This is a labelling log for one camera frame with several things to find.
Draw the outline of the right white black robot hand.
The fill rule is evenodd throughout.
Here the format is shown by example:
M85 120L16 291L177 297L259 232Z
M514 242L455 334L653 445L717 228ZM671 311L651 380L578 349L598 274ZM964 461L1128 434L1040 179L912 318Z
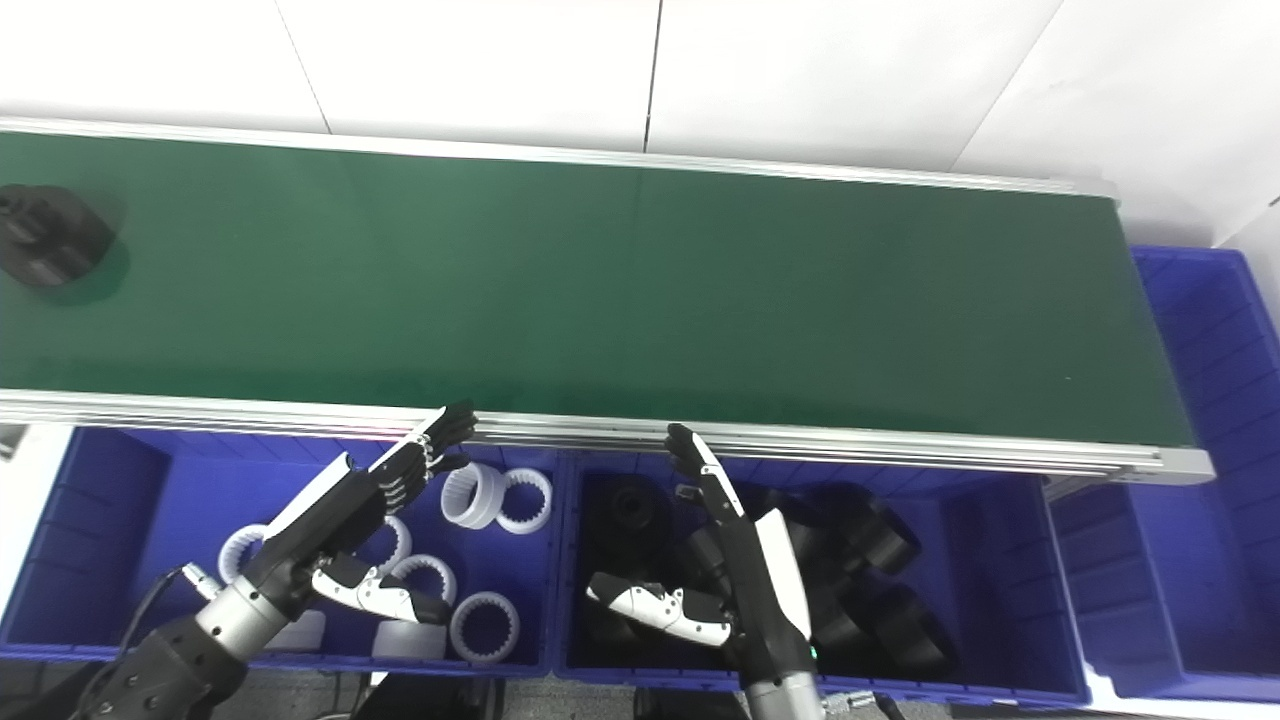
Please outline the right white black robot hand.
M731 648L745 691L781 688L794 678L814 682L806 592L785 516L774 510L750 519L723 464L689 427L668 424L664 447L677 470L695 482L716 528L730 600L603 571L591 575L585 596L668 635Z

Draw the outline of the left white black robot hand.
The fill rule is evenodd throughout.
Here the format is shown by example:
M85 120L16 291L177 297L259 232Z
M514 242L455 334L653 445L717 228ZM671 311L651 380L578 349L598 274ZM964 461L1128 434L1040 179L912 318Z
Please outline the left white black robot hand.
M343 454L325 468L270 525L236 584L255 621L279 632L298 620L316 594L335 592L366 612L445 624L448 602L410 589L355 553L388 518L410 507L434 475L468 465L468 456L453 447L472 437L476 423L470 401L449 404L372 465L358 468Z

